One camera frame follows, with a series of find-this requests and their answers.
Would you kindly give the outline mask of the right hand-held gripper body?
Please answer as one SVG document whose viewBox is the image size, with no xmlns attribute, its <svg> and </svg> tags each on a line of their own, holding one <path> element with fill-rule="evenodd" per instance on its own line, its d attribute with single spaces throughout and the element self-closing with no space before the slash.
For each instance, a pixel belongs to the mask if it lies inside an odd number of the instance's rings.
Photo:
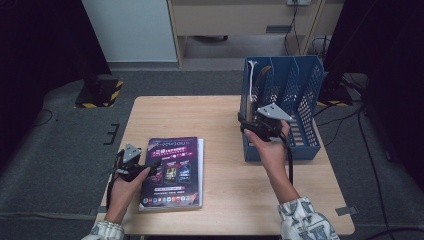
<svg viewBox="0 0 424 240">
<path fill-rule="evenodd" d="M 248 129 L 254 132 L 265 142 L 273 141 L 280 137 L 281 121 L 293 121 L 293 117 L 286 113 L 276 103 L 258 107 L 252 116 Z"/>
</svg>

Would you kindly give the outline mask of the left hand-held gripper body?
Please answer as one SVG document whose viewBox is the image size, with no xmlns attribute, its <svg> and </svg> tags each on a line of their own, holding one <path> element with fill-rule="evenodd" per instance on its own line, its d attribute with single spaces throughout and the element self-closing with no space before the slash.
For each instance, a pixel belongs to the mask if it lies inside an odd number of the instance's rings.
<svg viewBox="0 0 424 240">
<path fill-rule="evenodd" d="M 117 153 L 114 166 L 115 172 L 126 182 L 133 181 L 147 168 L 147 165 L 139 164 L 141 153 L 141 148 L 135 147 L 129 143 L 125 145 L 124 149 L 121 149 Z"/>
</svg>

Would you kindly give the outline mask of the purple magazine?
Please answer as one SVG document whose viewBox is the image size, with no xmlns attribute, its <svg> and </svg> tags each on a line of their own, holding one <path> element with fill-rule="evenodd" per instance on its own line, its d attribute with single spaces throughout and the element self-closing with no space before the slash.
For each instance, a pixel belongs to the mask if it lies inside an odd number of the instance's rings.
<svg viewBox="0 0 424 240">
<path fill-rule="evenodd" d="M 198 137 L 151 138 L 145 163 L 161 161 L 158 174 L 142 185 L 139 211 L 199 207 Z"/>
</svg>

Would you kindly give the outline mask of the black magazine with red cards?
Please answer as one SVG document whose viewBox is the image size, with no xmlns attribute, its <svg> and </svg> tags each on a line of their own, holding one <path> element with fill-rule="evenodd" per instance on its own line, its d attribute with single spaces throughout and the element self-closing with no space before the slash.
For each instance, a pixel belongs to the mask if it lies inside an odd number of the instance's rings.
<svg viewBox="0 0 424 240">
<path fill-rule="evenodd" d="M 254 60 L 249 60 L 248 64 L 250 66 L 250 73 L 247 101 L 247 120 L 253 121 L 255 119 L 257 108 L 261 107 L 265 100 L 264 91 L 267 76 L 271 70 L 271 66 L 266 65 L 260 68 L 259 63 Z"/>
</svg>

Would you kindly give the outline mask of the blue file rack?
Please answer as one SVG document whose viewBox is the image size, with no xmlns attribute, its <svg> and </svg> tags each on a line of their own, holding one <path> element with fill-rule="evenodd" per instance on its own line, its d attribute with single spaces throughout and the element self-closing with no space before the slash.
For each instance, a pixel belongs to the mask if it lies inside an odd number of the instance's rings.
<svg viewBox="0 0 424 240">
<path fill-rule="evenodd" d="M 239 112 L 247 118 L 249 91 L 249 60 L 262 68 L 271 66 L 264 91 L 266 106 L 276 103 L 293 117 L 290 121 L 289 143 L 293 158 L 312 160 L 321 148 L 313 126 L 313 112 L 317 104 L 324 69 L 316 56 L 253 56 L 244 61 L 244 76 Z"/>
</svg>

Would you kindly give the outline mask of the person's left hand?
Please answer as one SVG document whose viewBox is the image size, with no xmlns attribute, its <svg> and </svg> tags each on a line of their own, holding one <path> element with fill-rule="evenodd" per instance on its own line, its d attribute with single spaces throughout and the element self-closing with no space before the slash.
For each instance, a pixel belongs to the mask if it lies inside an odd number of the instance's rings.
<svg viewBox="0 0 424 240">
<path fill-rule="evenodd" d="M 115 177 L 111 190 L 109 208 L 105 220 L 121 224 L 135 193 L 141 189 L 143 181 L 147 178 L 150 167 L 144 169 L 131 182 L 126 182 L 119 175 Z"/>
</svg>

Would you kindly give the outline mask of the person's right hand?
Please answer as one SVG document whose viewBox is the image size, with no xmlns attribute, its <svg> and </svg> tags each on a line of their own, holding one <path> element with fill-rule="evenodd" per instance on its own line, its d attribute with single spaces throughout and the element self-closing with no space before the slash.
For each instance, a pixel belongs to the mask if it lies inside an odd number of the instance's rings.
<svg viewBox="0 0 424 240">
<path fill-rule="evenodd" d="M 284 144 L 278 141 L 265 142 L 248 129 L 244 130 L 244 134 L 256 147 L 267 174 L 272 177 L 286 177 L 285 161 L 287 151 Z"/>
</svg>

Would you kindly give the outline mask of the light wooden cabinet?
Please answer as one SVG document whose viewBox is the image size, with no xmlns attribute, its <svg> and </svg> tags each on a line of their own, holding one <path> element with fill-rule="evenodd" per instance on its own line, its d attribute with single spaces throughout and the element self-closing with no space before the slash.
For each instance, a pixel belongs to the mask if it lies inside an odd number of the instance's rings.
<svg viewBox="0 0 424 240">
<path fill-rule="evenodd" d="M 177 63 L 190 36 L 284 34 L 291 54 L 304 55 L 318 36 L 331 35 L 346 0 L 167 0 Z"/>
</svg>

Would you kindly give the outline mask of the grey tape piece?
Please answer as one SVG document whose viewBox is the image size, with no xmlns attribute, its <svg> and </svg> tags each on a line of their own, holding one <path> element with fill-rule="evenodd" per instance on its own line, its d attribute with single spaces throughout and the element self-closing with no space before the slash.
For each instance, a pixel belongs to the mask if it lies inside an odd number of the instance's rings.
<svg viewBox="0 0 424 240">
<path fill-rule="evenodd" d="M 338 216 L 343 215 L 354 215 L 358 213 L 358 209 L 355 206 L 345 206 L 335 209 Z"/>
</svg>

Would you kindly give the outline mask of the white panel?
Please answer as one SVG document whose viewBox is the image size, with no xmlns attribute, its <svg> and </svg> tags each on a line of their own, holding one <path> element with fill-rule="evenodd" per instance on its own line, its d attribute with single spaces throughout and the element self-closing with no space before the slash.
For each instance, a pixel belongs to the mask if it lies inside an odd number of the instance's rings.
<svg viewBox="0 0 424 240">
<path fill-rule="evenodd" d="M 109 63 L 176 62 L 167 0 L 82 0 Z"/>
</svg>

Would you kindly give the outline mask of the black curtain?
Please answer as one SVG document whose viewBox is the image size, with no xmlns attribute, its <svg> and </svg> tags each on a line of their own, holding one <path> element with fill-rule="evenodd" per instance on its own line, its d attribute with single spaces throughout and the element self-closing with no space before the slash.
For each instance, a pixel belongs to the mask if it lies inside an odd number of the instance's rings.
<svg viewBox="0 0 424 240">
<path fill-rule="evenodd" d="M 0 0 L 0 172 L 45 95 L 82 78 L 77 62 L 110 72 L 82 0 Z"/>
<path fill-rule="evenodd" d="M 424 191 L 424 0 L 345 0 L 324 61 L 327 88 L 369 79 L 364 101 L 389 159 Z"/>
</svg>

